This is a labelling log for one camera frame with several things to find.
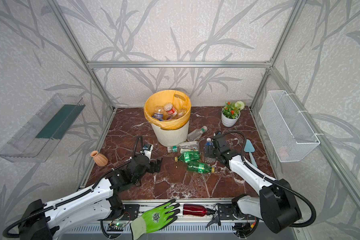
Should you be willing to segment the blue label bottle white cap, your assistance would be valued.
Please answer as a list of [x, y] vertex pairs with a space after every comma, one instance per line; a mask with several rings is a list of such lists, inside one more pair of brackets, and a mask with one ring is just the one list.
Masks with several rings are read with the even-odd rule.
[[209, 165], [213, 165], [216, 162], [215, 148], [211, 138], [206, 139], [206, 144], [204, 146], [204, 160]]

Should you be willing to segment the clear bottle green label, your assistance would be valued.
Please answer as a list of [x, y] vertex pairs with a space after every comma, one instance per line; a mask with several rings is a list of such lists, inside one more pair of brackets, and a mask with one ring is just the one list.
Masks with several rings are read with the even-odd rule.
[[167, 147], [168, 153], [184, 153], [188, 151], [199, 151], [199, 142], [183, 142], [178, 144], [177, 146], [169, 146]]

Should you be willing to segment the clear bottle white cap green band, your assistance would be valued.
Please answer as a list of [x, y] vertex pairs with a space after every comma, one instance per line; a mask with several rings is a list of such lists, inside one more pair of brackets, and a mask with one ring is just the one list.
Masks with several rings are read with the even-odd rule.
[[187, 141], [193, 142], [193, 141], [198, 140], [207, 130], [208, 130], [208, 128], [206, 126], [203, 126], [200, 129], [196, 129], [196, 130], [192, 131], [191, 133], [189, 133], [187, 135]]

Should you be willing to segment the green plastic soda bottle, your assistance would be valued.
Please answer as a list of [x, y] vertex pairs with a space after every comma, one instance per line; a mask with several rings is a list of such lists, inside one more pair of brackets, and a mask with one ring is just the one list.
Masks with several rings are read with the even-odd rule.
[[199, 162], [200, 159], [199, 151], [187, 151], [182, 153], [179, 157], [175, 157], [175, 162]]

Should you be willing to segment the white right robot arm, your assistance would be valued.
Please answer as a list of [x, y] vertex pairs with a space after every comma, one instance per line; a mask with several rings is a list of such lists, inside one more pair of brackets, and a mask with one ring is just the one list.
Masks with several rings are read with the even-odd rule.
[[302, 213], [295, 195], [284, 189], [285, 180], [276, 180], [255, 168], [237, 151], [231, 150], [223, 135], [212, 137], [214, 154], [219, 162], [240, 176], [259, 195], [234, 199], [239, 215], [252, 215], [266, 224], [275, 234], [300, 220]]

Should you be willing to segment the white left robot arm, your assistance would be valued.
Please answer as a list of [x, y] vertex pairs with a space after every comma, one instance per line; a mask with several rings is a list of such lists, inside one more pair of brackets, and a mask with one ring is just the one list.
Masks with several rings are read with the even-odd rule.
[[140, 183], [145, 174], [160, 172], [161, 165], [162, 159], [137, 155], [85, 189], [45, 204], [31, 203], [23, 216], [30, 219], [18, 225], [20, 239], [55, 240], [82, 224], [122, 217], [126, 208], [119, 193]]

